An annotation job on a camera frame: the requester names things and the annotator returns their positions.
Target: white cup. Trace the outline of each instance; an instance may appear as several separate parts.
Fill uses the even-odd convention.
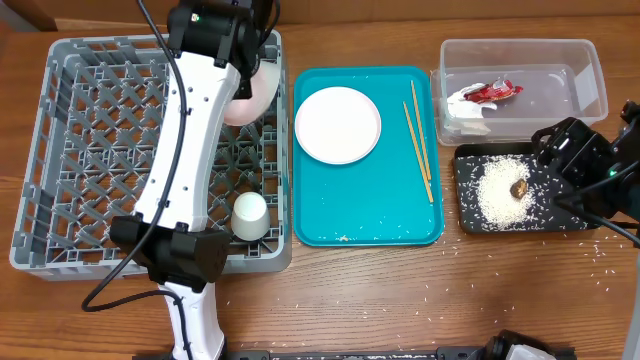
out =
[[[231,230],[244,241],[263,237],[271,227],[269,209],[262,195],[246,192],[236,199],[231,214]]]

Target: gray dish rack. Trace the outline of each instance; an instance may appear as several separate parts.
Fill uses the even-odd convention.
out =
[[[261,193],[271,229],[234,239],[225,273],[270,272],[291,261],[288,82],[280,34],[263,59],[280,63],[277,96],[262,118],[223,126],[209,186],[209,226],[230,232],[233,202]],[[11,244],[19,270],[59,280],[101,279],[125,256],[110,219],[128,215],[146,183],[168,89],[152,35],[62,39],[49,49]],[[130,263],[121,276],[146,273]]]

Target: wooden tabletop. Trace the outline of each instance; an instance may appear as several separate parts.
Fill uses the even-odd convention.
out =
[[[415,65],[429,72],[448,38],[586,38],[598,50],[611,108],[596,129],[611,140],[624,101],[640,100],[639,23],[640,17],[583,17],[278,30],[290,86],[312,67]],[[96,282],[46,282],[7,261],[49,46],[58,38],[139,32],[15,34],[7,40],[0,60],[2,358],[128,359],[172,348],[163,299],[86,314],[80,303]],[[484,345],[507,328],[574,346],[581,359],[619,359],[634,303],[637,251],[608,230],[566,237],[465,235],[457,226],[453,150],[439,148],[447,226],[438,243],[323,249],[294,237],[293,261],[285,271],[224,276],[217,284],[220,325],[230,348],[435,349]],[[601,256],[593,247],[598,241]],[[98,301],[154,286],[146,279],[118,280]]]

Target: chopstick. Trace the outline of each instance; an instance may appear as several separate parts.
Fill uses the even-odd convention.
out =
[[[402,102],[404,105],[404,113],[407,115],[407,122],[409,123],[409,131],[411,131],[411,139],[413,140],[413,147],[416,150],[416,156],[418,157],[418,163],[420,164],[420,172],[422,173],[422,180],[424,181],[424,187],[427,189],[427,195],[429,195],[429,202],[433,203],[433,195],[431,194],[431,187],[429,186],[429,180],[427,180],[427,174],[424,171],[424,163],[422,162],[422,156],[420,155],[420,148],[418,147],[418,141],[416,141],[416,134],[413,132],[413,124],[411,123],[411,115],[409,115],[409,109],[407,109],[407,103]]]
[[[422,154],[424,165],[427,169],[427,180],[431,181],[431,169],[429,168],[429,158],[427,157],[427,147],[424,146],[424,135],[422,135],[422,121],[420,120],[420,108],[418,108],[418,97],[416,96],[416,88],[411,80],[411,91],[413,92],[413,106],[416,108],[416,118],[418,118],[418,132],[420,133],[420,143],[422,144]]]

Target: blue tray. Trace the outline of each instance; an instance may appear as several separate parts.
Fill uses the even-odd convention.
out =
[[[433,204],[424,188],[402,106],[406,101],[419,136],[411,80],[431,167]],[[378,107],[382,132],[373,151],[349,165],[328,165],[313,159],[294,136],[293,221],[298,238],[311,246],[435,242],[444,230],[444,211],[429,78],[409,66],[308,70],[296,81],[294,117],[307,97],[332,86],[350,87],[367,95]]]

